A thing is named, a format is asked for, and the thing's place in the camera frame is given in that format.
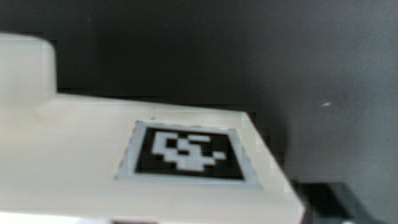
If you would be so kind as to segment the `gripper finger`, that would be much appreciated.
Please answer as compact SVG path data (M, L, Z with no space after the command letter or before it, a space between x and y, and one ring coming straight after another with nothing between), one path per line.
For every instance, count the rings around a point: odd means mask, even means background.
M301 224L372 224L372 216L343 183L297 182L295 190L306 208Z

